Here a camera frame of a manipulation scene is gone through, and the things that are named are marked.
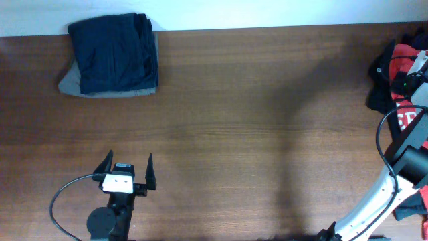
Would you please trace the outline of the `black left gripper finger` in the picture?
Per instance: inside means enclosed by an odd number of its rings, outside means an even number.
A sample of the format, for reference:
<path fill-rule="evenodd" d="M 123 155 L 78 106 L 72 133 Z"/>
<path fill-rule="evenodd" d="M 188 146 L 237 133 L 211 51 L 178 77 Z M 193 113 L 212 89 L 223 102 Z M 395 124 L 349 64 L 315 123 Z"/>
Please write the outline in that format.
<path fill-rule="evenodd" d="M 93 181 L 103 181 L 107 174 L 110 174 L 113 160 L 113 150 L 110 150 L 104 160 L 95 168 L 92 176 Z"/>
<path fill-rule="evenodd" d="M 154 172 L 154 162 L 153 162 L 153 156 L 152 153 L 150 153 L 148 158 L 148 164 L 146 167 L 146 189 L 147 190 L 156 190 L 156 175 Z"/>

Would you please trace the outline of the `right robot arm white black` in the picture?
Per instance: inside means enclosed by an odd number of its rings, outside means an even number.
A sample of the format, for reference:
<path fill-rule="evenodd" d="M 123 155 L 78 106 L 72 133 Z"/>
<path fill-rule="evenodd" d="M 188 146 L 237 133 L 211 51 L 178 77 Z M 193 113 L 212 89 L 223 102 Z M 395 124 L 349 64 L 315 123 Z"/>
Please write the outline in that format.
<path fill-rule="evenodd" d="M 416 109 L 415 118 L 383 152 L 380 133 L 389 115 L 401 109 Z M 316 240 L 371 240 L 372 233 L 408 197 L 427 185 L 427 105 L 413 101 L 387 112 L 376 130 L 376 147 L 385 166 L 361 201 L 345 217 L 321 230 Z"/>

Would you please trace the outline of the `navy blue garment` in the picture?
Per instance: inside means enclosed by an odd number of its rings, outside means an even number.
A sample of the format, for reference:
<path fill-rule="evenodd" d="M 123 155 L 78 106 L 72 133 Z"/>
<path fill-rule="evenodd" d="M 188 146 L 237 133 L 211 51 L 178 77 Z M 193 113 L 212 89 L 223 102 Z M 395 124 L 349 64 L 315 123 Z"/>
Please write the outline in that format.
<path fill-rule="evenodd" d="M 105 15 L 72 23 L 68 33 L 80 94 L 136 94 L 158 87 L 158 52 L 145 14 Z"/>

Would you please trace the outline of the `grey garment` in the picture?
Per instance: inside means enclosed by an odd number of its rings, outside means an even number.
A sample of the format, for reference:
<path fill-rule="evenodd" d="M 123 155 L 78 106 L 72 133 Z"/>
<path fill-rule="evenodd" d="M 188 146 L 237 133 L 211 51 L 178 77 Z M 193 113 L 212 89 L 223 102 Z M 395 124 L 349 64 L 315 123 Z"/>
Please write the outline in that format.
<path fill-rule="evenodd" d="M 60 80 L 62 94 L 82 98 L 149 96 L 157 90 L 156 34 L 145 29 L 70 29 L 74 59 Z"/>

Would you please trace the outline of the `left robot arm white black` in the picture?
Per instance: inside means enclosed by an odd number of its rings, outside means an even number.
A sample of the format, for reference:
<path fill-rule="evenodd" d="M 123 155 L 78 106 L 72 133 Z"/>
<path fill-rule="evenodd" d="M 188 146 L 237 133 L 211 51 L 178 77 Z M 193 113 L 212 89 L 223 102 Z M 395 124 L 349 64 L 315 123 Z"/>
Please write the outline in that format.
<path fill-rule="evenodd" d="M 127 241 L 136 197 L 146 197 L 156 190 L 153 156 L 146 166 L 145 183 L 135 183 L 135 168 L 132 164 L 112 163 L 113 152 L 94 170 L 92 180 L 99 183 L 100 190 L 109 195 L 108 204 L 96 208 L 88 216 L 86 226 L 91 240 Z"/>

